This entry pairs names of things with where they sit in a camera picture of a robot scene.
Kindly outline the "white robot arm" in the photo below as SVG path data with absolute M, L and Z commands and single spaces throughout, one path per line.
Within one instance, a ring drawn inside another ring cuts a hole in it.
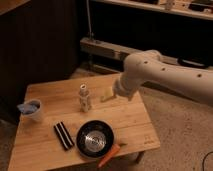
M 213 107 L 213 70 L 166 64 L 161 59 L 156 50 L 128 55 L 124 72 L 114 82 L 114 94 L 131 100 L 140 86 L 152 82 Z

